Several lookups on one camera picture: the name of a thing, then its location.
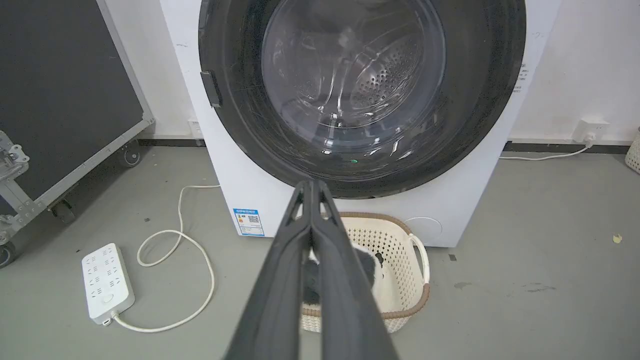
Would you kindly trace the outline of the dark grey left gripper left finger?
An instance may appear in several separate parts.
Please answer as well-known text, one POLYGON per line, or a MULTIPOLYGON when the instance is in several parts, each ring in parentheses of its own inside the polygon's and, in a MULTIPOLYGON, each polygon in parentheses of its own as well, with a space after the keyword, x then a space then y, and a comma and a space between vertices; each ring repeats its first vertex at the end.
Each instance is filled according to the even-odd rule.
POLYGON ((226 360, 297 360, 313 183, 294 189, 231 338, 226 360))

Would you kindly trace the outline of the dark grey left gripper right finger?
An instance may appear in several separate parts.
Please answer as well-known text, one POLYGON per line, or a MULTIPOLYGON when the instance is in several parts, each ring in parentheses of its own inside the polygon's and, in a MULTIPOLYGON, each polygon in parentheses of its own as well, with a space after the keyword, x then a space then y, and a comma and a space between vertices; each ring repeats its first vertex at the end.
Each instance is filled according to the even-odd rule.
POLYGON ((397 360, 329 187, 311 182, 311 241, 319 260, 322 358, 397 360))

